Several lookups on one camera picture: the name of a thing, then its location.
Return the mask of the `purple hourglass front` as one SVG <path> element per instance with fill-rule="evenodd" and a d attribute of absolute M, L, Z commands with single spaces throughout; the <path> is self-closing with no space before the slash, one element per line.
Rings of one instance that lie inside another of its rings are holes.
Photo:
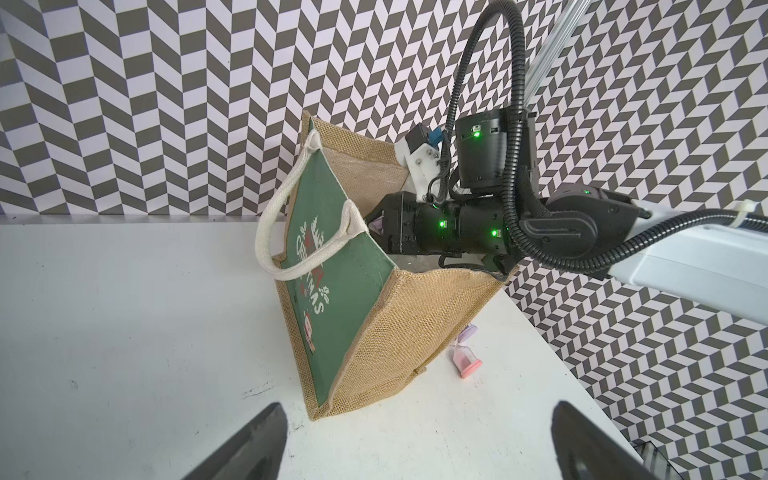
<path fill-rule="evenodd" d="M 382 235 L 384 232 L 383 218 L 379 217 L 372 221 L 369 224 L 369 229 L 378 235 Z"/>

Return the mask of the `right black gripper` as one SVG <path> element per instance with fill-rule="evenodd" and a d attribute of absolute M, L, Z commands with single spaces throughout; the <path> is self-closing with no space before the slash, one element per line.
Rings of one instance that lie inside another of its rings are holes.
<path fill-rule="evenodd" d="M 448 177 L 448 198 L 441 205 L 418 203 L 413 193 L 390 193 L 365 216 L 369 224 L 382 217 L 384 232 L 371 237 L 392 255 L 437 255 L 448 258 L 474 254 L 479 265 L 457 263 L 471 270 L 511 270 L 523 253 L 510 239 L 503 219 L 502 181 L 507 150 L 504 108 L 462 117 L 454 138 L 457 167 Z"/>

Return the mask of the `purple hourglass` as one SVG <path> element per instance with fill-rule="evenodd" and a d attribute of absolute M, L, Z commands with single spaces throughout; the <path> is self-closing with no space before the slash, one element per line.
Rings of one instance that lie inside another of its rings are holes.
<path fill-rule="evenodd" d="M 379 217 L 372 221 L 369 224 L 369 229 L 378 235 L 382 235 L 384 232 L 383 218 Z"/>
<path fill-rule="evenodd" d="M 457 339 L 456 339 L 457 343 L 458 343 L 458 344 L 463 344 L 463 343 L 465 343 L 465 342 L 466 342 L 467 340 L 469 340 L 469 339 L 470 339 L 470 338 L 471 338 L 471 337 L 472 337 L 472 336 L 473 336 L 473 335 L 474 335 L 476 332 L 477 332 L 477 326 L 476 326 L 476 325 L 474 325 L 474 324 L 472 324 L 472 323 L 470 323 L 470 324 L 469 324 L 469 325 L 467 325 L 467 326 L 466 326 L 466 327 L 465 327 L 465 328 L 464 328 L 464 329 L 463 329 L 463 330 L 462 330 L 462 331 L 459 333 L 459 335 L 457 336 Z"/>

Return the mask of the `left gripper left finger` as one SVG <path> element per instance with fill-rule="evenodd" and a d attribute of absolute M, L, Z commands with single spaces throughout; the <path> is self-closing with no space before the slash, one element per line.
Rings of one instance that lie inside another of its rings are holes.
<path fill-rule="evenodd" d="M 278 478 L 288 436 L 280 403 L 271 403 L 189 472 L 184 480 Z"/>

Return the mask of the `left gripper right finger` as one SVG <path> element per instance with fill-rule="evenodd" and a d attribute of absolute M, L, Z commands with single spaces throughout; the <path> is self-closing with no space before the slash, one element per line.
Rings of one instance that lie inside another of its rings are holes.
<path fill-rule="evenodd" d="M 551 436 L 565 480 L 655 479 L 635 457 L 566 401 L 560 401 L 553 410 Z"/>

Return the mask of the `pink hourglass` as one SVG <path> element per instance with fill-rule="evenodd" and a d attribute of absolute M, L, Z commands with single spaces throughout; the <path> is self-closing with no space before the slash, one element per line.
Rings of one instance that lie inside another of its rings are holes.
<path fill-rule="evenodd" d="M 451 359 L 462 379 L 469 378 L 483 362 L 466 345 L 455 344 L 452 348 Z"/>

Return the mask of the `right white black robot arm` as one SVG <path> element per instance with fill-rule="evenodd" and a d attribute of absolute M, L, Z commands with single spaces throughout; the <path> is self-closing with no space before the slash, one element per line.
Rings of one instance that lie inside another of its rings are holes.
<path fill-rule="evenodd" d="M 484 29 L 503 19 L 511 47 L 509 103 L 460 116 L 459 101 Z M 493 1 L 473 27 L 442 128 L 413 127 L 395 152 L 409 176 L 367 214 L 387 254 L 433 256 L 504 278 L 523 260 L 595 279 L 664 291 L 759 323 L 767 320 L 767 220 L 750 202 L 681 212 L 584 183 L 548 196 L 534 187 L 533 76 L 524 66 L 517 5 Z"/>

